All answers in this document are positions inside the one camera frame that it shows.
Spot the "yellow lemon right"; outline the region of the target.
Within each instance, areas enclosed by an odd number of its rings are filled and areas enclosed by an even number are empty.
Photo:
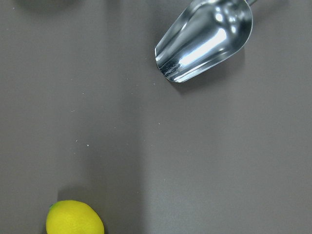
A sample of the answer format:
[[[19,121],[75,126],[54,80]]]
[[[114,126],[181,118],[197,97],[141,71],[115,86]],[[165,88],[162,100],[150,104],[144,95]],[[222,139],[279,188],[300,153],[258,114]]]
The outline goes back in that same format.
[[[46,218],[48,234],[103,234],[104,224],[86,203],[62,200],[54,203]]]

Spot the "silver metal scoop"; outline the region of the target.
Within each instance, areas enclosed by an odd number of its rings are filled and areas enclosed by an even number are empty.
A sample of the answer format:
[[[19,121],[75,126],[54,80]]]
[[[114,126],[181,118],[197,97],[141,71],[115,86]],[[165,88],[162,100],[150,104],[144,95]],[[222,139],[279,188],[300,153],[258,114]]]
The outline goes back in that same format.
[[[176,83],[222,63],[239,52],[253,29],[253,0],[194,0],[155,47],[156,65]]]

